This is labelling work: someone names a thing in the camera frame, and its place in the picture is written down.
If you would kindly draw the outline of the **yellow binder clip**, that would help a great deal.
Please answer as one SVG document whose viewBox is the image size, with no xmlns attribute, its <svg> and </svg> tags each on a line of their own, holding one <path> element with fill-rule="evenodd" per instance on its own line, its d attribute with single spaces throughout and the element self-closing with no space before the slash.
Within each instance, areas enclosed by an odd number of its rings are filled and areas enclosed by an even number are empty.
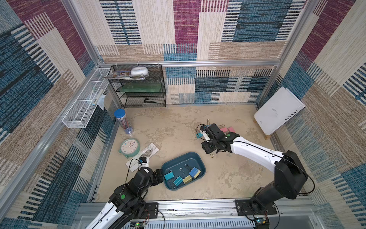
<svg viewBox="0 0 366 229">
<path fill-rule="evenodd" d="M 200 175 L 201 171 L 197 168 L 191 170 L 190 175 L 192 178 L 196 179 Z"/>
<path fill-rule="evenodd" d="M 183 168 L 180 168 L 179 170 L 180 170 L 180 172 L 181 172 L 181 174 L 182 174 L 182 177 L 183 177 L 183 183 L 184 183 L 184 184 L 188 184 L 188 183 L 192 182 L 193 178 L 192 178 L 189 174 L 186 174 L 186 173 L 184 172 L 184 169 L 183 169 Z"/>
</svg>

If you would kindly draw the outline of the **teal plastic storage box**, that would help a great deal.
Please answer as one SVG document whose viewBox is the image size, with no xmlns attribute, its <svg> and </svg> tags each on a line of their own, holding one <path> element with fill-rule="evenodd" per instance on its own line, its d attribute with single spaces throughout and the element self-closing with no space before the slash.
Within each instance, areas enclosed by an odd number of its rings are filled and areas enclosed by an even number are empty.
<svg viewBox="0 0 366 229">
<path fill-rule="evenodd" d="M 171 191 L 192 184 L 206 173 L 201 157 L 195 152 L 186 153 L 164 163 L 161 170 L 165 187 Z"/>
</svg>

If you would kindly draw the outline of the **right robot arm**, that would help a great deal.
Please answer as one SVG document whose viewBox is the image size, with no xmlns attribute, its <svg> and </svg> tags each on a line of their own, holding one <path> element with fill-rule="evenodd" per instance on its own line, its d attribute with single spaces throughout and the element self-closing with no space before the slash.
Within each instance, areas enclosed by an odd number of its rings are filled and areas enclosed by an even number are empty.
<svg viewBox="0 0 366 229">
<path fill-rule="evenodd" d="M 272 182 L 260 187 L 250 200 L 237 206 L 239 214 L 265 215 L 276 211 L 275 201 L 281 198 L 296 199 L 302 194 L 305 183 L 311 179 L 293 151 L 283 153 L 270 150 L 237 133 L 224 133 L 216 124 L 199 124 L 196 132 L 202 134 L 202 149 L 205 153 L 229 152 L 240 155 L 273 173 Z"/>
</svg>

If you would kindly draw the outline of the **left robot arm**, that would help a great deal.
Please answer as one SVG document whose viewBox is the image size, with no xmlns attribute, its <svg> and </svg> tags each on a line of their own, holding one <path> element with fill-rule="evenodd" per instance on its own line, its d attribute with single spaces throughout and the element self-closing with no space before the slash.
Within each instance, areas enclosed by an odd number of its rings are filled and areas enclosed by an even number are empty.
<svg viewBox="0 0 366 229">
<path fill-rule="evenodd" d="M 146 215 L 145 196 L 151 186 L 163 182 L 161 169 L 153 171 L 149 167 L 140 168 L 129 182 L 117 187 L 108 202 L 88 229 L 120 229 L 133 219 Z"/>
</svg>

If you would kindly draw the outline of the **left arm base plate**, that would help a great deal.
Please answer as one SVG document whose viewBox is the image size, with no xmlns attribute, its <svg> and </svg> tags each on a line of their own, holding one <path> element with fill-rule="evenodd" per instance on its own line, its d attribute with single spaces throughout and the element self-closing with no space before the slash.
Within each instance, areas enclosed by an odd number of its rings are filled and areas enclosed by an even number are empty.
<svg viewBox="0 0 366 229">
<path fill-rule="evenodd" d="M 158 202 L 147 202 L 144 210 L 135 219 L 156 219 L 158 217 L 158 210 Z"/>
</svg>

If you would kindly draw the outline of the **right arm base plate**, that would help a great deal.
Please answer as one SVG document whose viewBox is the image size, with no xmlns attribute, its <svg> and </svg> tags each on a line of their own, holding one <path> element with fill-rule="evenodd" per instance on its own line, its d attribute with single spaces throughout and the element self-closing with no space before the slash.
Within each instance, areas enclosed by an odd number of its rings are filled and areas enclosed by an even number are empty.
<svg viewBox="0 0 366 229">
<path fill-rule="evenodd" d="M 276 215 L 277 210 L 274 203 L 263 207 L 262 205 L 252 202 L 250 199 L 235 199 L 234 200 L 237 214 L 239 216 L 250 215 Z"/>
</svg>

